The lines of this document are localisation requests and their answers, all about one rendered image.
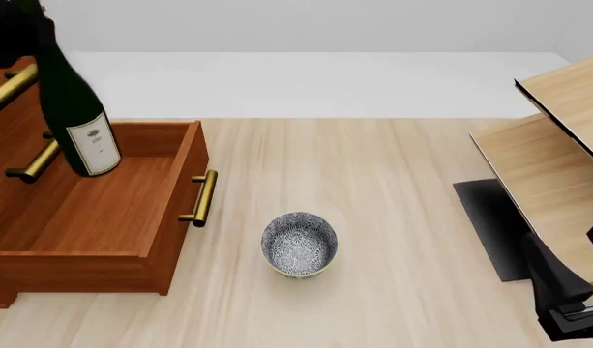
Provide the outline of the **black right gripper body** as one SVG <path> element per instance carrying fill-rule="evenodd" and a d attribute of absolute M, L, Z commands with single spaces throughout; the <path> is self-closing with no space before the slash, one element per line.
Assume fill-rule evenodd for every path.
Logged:
<path fill-rule="evenodd" d="M 593 338 L 593 304 L 556 304 L 552 296 L 536 296 L 538 322 L 551 341 Z"/>

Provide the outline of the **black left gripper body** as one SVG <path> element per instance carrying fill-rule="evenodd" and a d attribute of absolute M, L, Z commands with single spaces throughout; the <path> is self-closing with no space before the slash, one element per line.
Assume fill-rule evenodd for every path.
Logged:
<path fill-rule="evenodd" d="M 43 14 L 39 0 L 0 0 L 0 69 L 34 55 Z"/>

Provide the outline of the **dark green wine bottle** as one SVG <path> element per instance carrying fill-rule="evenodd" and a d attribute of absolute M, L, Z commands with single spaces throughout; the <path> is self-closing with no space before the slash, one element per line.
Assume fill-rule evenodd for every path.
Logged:
<path fill-rule="evenodd" d="M 54 22 L 38 14 L 36 30 L 39 100 L 48 128 L 75 173 L 108 173 L 122 156 L 103 104 L 63 54 Z"/>

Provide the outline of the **closed wooden cabinet drawer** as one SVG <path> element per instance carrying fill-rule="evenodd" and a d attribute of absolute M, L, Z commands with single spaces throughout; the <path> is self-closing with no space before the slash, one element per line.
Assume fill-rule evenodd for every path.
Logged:
<path fill-rule="evenodd" d="M 34 63 L 32 57 L 24 57 L 9 69 L 0 69 L 0 86 L 7 81 L 6 71 L 20 71 L 31 63 Z M 34 114 L 40 114 L 38 86 L 36 83 L 27 87 L 24 91 L 18 92 L 13 100 L 0 107 L 0 139 L 5 135 L 9 135 L 18 124 L 28 121 Z"/>
<path fill-rule="evenodd" d="M 25 167 L 46 146 L 45 131 L 40 112 L 0 139 L 1 248 L 20 248 L 33 240 L 79 181 L 62 155 L 33 184 L 5 176 L 7 168 Z"/>

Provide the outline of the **open wooden cabinet drawer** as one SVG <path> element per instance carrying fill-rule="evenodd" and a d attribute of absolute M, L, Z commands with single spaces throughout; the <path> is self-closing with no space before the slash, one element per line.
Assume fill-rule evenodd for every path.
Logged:
<path fill-rule="evenodd" d="M 82 178 L 25 260 L 0 261 L 21 292 L 169 291 L 208 152 L 199 122 L 115 124 L 123 153 L 110 173 Z"/>

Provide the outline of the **red-brown wooden cabinet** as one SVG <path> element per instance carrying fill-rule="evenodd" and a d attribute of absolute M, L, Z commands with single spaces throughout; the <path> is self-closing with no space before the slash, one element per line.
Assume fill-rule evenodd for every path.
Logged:
<path fill-rule="evenodd" d="M 24 243 L 20 248 L 0 247 L 0 261 L 25 260 L 30 254 L 31 249 L 40 236 L 42 230 L 38 234 L 35 234 L 35 238 L 33 240 L 28 241 L 28 243 Z M 0 308 L 6 308 L 10 306 L 16 299 L 18 288 L 14 281 L 14 277 L 15 274 L 13 272 L 4 273 L 0 270 Z"/>

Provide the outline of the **pale wood shelf rack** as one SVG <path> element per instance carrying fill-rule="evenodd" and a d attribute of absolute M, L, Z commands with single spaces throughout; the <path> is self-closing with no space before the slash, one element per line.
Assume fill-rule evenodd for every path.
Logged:
<path fill-rule="evenodd" d="M 529 228 L 593 283 L 593 57 L 515 86 L 538 114 L 470 137 Z"/>

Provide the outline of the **blue patterned bowl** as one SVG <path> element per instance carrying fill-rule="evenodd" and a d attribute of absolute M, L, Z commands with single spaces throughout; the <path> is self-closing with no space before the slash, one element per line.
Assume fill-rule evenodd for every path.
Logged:
<path fill-rule="evenodd" d="M 276 217 L 264 228 L 260 251 L 278 274 L 304 280 L 327 269 L 337 255 L 339 240 L 325 219 L 306 212 Z"/>

